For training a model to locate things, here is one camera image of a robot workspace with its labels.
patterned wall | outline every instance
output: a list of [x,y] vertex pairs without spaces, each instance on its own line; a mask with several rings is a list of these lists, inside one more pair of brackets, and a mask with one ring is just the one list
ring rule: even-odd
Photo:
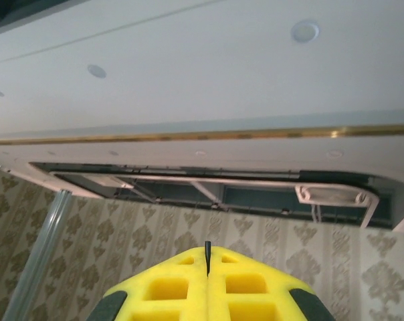
[[0,172],[0,320],[54,196]]
[[[21,204],[14,193],[10,202]],[[38,189],[31,213],[45,206],[45,194]],[[83,321],[109,287],[205,240],[309,283],[337,320],[404,320],[404,234],[79,197],[66,219],[30,320]],[[24,247],[32,220],[26,222]],[[4,280],[19,270],[10,257],[21,251],[4,259],[0,302]]]

gold trim strip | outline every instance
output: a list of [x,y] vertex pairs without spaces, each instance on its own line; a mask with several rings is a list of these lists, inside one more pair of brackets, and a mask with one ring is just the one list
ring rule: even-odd
[[186,140],[240,140],[263,138],[338,138],[365,136],[404,136],[404,124],[376,126],[343,126],[316,128],[284,128],[231,130],[216,132],[174,132],[164,134],[130,134],[76,136],[58,138],[19,138],[0,140],[0,146],[79,144],[95,142],[166,142]]

wallpaper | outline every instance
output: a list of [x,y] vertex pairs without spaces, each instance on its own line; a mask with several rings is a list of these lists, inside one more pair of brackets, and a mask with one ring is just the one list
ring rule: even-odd
[[[1,319],[31,247],[28,235],[40,225],[33,222],[43,216],[34,213],[53,194],[0,174],[0,195],[10,204],[0,202],[0,243],[7,249],[0,251]],[[25,215],[17,214],[21,207]],[[16,216],[25,216],[19,229]],[[16,233],[13,241],[6,241],[8,231]],[[205,240],[304,280],[339,321],[404,320],[404,234],[81,197],[73,198],[40,276],[30,320],[83,321],[114,284]]]
[[0,320],[54,196],[0,172]]

black antenna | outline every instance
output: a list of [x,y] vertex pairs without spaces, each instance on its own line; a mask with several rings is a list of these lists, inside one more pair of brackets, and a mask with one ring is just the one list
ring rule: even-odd
[[209,268],[211,266],[211,242],[205,241],[205,261],[207,262],[207,276],[209,275]]

yellow foam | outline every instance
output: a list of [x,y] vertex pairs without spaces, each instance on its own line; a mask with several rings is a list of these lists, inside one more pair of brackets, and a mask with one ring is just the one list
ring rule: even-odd
[[128,293],[116,321],[306,321],[289,290],[304,282],[222,247],[197,247],[106,292]]

